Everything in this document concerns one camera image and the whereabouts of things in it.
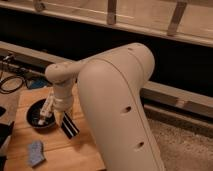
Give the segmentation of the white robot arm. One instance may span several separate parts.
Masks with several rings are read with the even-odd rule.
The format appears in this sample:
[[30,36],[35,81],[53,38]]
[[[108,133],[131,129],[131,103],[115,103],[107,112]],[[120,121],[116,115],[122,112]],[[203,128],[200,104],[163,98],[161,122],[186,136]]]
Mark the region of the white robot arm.
[[165,171],[160,149],[140,100],[140,91],[155,67],[145,45],[131,43],[76,62],[49,65],[54,107],[80,105],[107,171]]

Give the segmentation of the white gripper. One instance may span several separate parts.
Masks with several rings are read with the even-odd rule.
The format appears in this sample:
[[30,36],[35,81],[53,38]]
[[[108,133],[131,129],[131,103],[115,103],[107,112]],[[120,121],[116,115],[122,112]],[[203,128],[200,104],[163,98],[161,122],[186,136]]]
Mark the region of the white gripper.
[[62,130],[69,139],[75,137],[79,133],[79,129],[70,119],[73,118],[73,101],[70,99],[55,99],[53,108],[56,123],[61,125]]

